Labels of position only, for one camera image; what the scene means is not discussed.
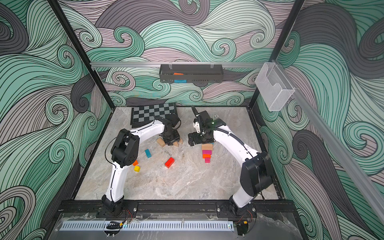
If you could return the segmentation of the wooden long block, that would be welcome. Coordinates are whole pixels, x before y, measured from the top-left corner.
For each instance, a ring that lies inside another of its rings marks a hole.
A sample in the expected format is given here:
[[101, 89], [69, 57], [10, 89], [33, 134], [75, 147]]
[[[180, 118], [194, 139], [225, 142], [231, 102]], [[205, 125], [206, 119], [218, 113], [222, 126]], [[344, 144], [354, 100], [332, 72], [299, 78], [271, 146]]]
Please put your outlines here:
[[202, 150], [213, 150], [213, 144], [203, 144], [202, 145]]

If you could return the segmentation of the wooden rectangular block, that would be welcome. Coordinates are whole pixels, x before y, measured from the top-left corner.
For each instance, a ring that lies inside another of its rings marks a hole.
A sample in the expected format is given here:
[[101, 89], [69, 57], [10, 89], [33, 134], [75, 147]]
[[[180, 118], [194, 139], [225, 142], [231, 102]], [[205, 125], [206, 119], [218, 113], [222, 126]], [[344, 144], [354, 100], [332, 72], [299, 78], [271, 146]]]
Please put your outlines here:
[[162, 148], [166, 145], [165, 141], [164, 141], [162, 138], [158, 138], [158, 139], [157, 139], [157, 143], [158, 143]]

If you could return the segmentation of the magenta rectangular block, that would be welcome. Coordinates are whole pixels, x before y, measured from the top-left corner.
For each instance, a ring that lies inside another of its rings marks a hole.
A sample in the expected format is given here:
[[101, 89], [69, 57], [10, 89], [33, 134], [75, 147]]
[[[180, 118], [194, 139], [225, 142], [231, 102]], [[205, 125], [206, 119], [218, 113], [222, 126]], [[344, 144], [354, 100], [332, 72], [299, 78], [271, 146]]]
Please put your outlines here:
[[212, 155], [212, 150], [203, 150], [203, 155]]

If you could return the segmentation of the red rectangular block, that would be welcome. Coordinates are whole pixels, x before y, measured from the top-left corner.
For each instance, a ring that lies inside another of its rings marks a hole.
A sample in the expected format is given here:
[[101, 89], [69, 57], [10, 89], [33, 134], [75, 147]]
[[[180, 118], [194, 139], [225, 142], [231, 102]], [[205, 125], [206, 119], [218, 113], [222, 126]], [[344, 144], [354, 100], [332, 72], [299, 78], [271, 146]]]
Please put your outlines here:
[[175, 159], [174, 158], [169, 158], [166, 162], [165, 162], [165, 167], [166, 168], [170, 168], [175, 162]]

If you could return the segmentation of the teal small block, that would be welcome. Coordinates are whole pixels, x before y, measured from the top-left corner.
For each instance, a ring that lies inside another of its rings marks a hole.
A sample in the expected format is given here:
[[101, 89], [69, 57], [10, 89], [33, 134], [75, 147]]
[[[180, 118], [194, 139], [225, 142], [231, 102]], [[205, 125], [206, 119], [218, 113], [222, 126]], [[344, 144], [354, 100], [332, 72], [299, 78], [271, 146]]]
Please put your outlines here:
[[146, 154], [147, 158], [152, 157], [152, 154], [151, 154], [150, 150], [148, 150], [148, 149], [145, 150], [145, 154]]

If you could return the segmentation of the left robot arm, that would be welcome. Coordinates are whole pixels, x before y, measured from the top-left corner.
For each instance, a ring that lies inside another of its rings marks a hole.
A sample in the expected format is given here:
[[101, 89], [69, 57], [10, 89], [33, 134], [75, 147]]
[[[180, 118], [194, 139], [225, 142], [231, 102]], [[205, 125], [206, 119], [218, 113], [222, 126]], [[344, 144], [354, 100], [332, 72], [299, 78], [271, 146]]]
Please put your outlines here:
[[177, 127], [181, 120], [175, 114], [169, 114], [165, 118], [155, 119], [136, 129], [122, 129], [119, 131], [111, 148], [111, 160], [113, 170], [111, 179], [102, 197], [102, 202], [112, 216], [117, 217], [123, 212], [124, 186], [129, 166], [137, 160], [139, 146], [153, 136], [160, 136], [161, 143], [172, 146], [180, 141]]

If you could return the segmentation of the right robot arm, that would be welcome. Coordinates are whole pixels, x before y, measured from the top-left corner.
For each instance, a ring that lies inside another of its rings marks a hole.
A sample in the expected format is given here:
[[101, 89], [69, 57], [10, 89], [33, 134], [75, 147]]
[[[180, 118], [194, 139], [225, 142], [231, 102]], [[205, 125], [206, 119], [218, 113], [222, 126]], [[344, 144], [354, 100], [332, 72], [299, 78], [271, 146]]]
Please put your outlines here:
[[232, 215], [240, 217], [247, 212], [247, 205], [273, 184], [269, 164], [265, 161], [267, 153], [251, 148], [228, 126], [212, 127], [188, 134], [190, 146], [214, 142], [225, 147], [241, 167], [241, 186], [229, 199]]

